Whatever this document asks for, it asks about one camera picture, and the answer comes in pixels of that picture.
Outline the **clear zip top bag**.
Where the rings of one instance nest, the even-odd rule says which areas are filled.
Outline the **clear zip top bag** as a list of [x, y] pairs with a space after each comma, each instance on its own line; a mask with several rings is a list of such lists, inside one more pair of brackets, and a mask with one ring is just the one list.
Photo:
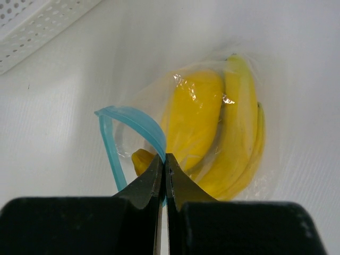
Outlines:
[[279, 58], [226, 51], [96, 111], [118, 190], [155, 156], [220, 201], [266, 200], [279, 178]]

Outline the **white perforated plastic basket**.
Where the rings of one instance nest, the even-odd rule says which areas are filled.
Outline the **white perforated plastic basket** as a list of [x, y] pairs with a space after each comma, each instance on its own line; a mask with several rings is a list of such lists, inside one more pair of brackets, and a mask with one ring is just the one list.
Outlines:
[[1, 74], [7, 72], [100, 0], [1, 1]]

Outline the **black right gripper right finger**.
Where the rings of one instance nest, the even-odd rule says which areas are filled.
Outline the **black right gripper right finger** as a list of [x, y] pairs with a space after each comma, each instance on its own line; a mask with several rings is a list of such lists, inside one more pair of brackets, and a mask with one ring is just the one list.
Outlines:
[[325, 254], [309, 213], [287, 201], [220, 202], [181, 170], [164, 166], [170, 254]]

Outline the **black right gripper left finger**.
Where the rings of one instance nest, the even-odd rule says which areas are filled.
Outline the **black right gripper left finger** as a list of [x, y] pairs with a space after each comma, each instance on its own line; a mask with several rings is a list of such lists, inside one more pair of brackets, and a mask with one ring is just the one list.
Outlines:
[[1, 209], [1, 254], [159, 254], [163, 162], [111, 197], [21, 197]]

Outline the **yellow fake banana bunch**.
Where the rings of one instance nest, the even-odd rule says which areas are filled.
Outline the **yellow fake banana bunch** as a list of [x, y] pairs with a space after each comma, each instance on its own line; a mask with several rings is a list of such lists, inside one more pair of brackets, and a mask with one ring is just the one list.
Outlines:
[[265, 143], [265, 117], [257, 101], [252, 72], [244, 58], [232, 55], [224, 72], [226, 103], [218, 153], [198, 179], [215, 199], [233, 199], [252, 181]]

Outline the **yellow fake mango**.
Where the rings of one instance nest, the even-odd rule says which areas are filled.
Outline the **yellow fake mango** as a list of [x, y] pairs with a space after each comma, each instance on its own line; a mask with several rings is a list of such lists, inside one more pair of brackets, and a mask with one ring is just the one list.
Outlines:
[[213, 145], [222, 107], [224, 82], [212, 69], [173, 74], [144, 88], [134, 106], [152, 117], [183, 172], [200, 167]]

